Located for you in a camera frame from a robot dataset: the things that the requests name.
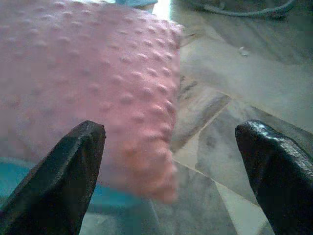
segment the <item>gray marble tile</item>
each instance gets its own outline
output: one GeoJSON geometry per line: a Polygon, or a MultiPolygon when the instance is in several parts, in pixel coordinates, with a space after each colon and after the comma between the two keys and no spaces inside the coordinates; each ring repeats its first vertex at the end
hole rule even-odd
{"type": "Polygon", "coordinates": [[[155,203],[164,235],[236,235],[215,183],[180,164],[179,200],[155,203]]]}
{"type": "Polygon", "coordinates": [[[179,110],[175,125],[172,150],[176,152],[195,135],[230,98],[190,77],[181,76],[179,110]]]}
{"type": "Polygon", "coordinates": [[[261,120],[293,138],[311,156],[313,135],[236,100],[232,100],[210,125],[201,130],[197,156],[194,156],[197,158],[196,169],[256,203],[235,138],[236,126],[248,119],[261,120]]]}
{"type": "Polygon", "coordinates": [[[313,133],[313,64],[285,65],[202,37],[180,53],[181,73],[313,133]]]}
{"type": "Polygon", "coordinates": [[[224,41],[216,30],[204,20],[203,12],[194,9],[185,0],[158,0],[153,14],[161,19],[173,20],[185,27],[182,47],[203,35],[214,40],[224,41]]]}
{"type": "Polygon", "coordinates": [[[86,213],[79,235],[120,235],[116,220],[110,215],[86,213]]]}

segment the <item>floor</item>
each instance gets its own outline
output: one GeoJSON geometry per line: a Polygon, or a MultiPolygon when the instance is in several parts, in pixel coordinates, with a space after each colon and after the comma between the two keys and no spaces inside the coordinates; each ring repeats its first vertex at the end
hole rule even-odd
{"type": "MultiPolygon", "coordinates": [[[[251,7],[250,1],[227,4],[251,7]]],[[[165,235],[273,234],[249,186],[234,132],[241,122],[259,119],[313,156],[311,10],[312,2],[299,0],[285,19],[269,20],[201,12],[185,0],[154,6],[160,18],[185,26],[172,144],[179,200],[155,202],[165,235]]],[[[97,215],[87,219],[97,221],[97,215]]],[[[86,231],[88,223],[81,234],[86,231]]]]}

